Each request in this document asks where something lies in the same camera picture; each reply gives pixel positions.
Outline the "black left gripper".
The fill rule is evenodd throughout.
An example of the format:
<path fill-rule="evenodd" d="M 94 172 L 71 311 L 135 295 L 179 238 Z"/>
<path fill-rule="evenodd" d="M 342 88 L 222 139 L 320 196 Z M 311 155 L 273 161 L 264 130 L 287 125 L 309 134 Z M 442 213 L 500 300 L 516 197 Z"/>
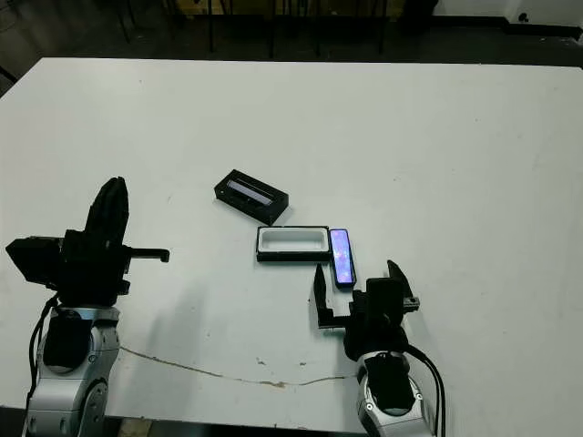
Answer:
<path fill-rule="evenodd" d="M 133 259 L 169 262 L 167 249 L 131 248 L 123 243 L 129 206 L 128 189 L 118 177 L 118 223 L 115 237 L 114 212 L 117 179 L 111 178 L 98 191 L 90 206 L 86 231 L 66 231 L 59 254 L 56 291 L 65 306 L 113 306 L 127 295 L 124 279 Z"/>

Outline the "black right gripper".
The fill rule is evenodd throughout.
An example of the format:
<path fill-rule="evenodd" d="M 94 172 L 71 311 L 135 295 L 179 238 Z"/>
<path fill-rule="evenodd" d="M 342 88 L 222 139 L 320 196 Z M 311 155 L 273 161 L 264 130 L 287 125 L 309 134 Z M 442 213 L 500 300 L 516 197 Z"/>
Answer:
<path fill-rule="evenodd" d="M 402 327 L 404 315 L 419 310 L 420 300 L 414 297 L 408 278 L 391 259 L 387 260 L 389 277 L 399 282 L 404 298 L 397 295 L 354 293 L 350 316 L 336 316 L 327 306 L 326 281 L 321 264 L 316 266 L 313 281 L 314 301 L 319 329 L 344 329 L 343 347 L 346 356 L 358 361 L 361 356 L 376 351 L 402 351 L 408 343 Z"/>

